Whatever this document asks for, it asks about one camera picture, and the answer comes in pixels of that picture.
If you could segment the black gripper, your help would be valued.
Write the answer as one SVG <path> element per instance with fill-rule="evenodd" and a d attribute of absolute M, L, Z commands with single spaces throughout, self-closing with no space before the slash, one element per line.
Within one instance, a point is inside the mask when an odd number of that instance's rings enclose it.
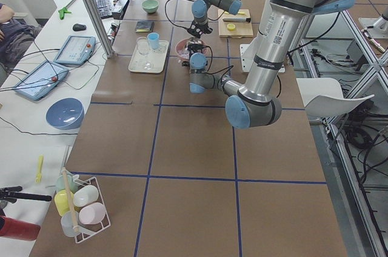
<path fill-rule="evenodd" d="M 213 29 L 207 22 L 205 24 L 200 24 L 192 21 L 190 27 L 187 29 L 187 32 L 196 38 L 200 38 L 203 34 L 211 34 Z"/>
<path fill-rule="evenodd" d="M 192 56 L 195 53 L 202 53 L 204 55 L 207 53 L 207 46 L 200 43 L 189 42 L 186 46 L 186 49 L 189 53 L 189 56 Z"/>

